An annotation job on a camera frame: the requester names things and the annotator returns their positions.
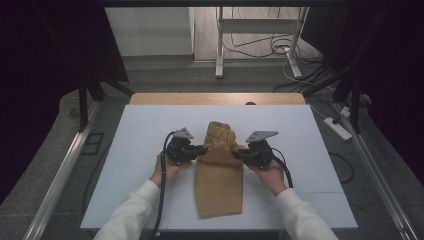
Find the table leg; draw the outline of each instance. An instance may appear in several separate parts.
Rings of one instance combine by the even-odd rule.
[[[216,68],[215,68],[215,77],[222,78],[224,75],[224,56],[222,49],[222,37],[223,37],[223,7],[219,7],[219,16],[218,16],[218,46],[216,48]]]
[[[299,66],[297,65],[297,62],[295,59],[295,51],[296,51],[297,42],[300,37],[300,32],[302,31],[303,23],[305,22],[305,16],[306,16],[307,10],[308,8],[306,7],[302,7],[300,9],[300,14],[299,14],[299,17],[297,18],[296,29],[293,34],[290,48],[284,49],[287,53],[286,56],[289,59],[289,64],[292,69],[293,76],[296,79],[302,78],[302,73],[300,72]]]

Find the power strip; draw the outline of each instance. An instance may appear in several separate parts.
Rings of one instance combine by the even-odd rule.
[[[329,117],[324,120],[324,123],[327,124],[343,141],[347,141],[352,138],[352,135],[346,131],[340,124],[333,123],[333,118]]]

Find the human hand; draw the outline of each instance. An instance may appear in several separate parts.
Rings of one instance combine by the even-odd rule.
[[[162,169],[160,163],[161,153],[156,157],[156,166],[153,175],[150,177],[150,181],[156,184],[159,188],[162,182]],[[165,154],[165,165],[166,165],[166,181],[172,180],[181,169],[188,168],[193,165],[192,161],[184,162],[181,165],[176,165],[171,160],[167,154]]]
[[[275,160],[272,160],[269,166],[263,169],[247,164],[246,166],[259,176],[261,182],[271,190],[275,196],[278,196],[278,194],[287,189],[284,184],[284,170]]]

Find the white table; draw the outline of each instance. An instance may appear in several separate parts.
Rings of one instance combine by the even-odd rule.
[[[239,144],[245,144],[254,130],[279,131],[268,143],[283,152],[300,198],[309,201],[330,227],[357,227],[309,106],[128,105],[81,228],[101,228],[122,199],[150,177],[170,131],[187,127],[195,137],[192,144],[198,145],[203,143],[210,121],[228,123]],[[194,197],[195,174],[193,166],[168,183],[161,231],[283,228],[273,195],[247,168],[242,213],[201,219]],[[147,227],[153,226],[155,217]]]

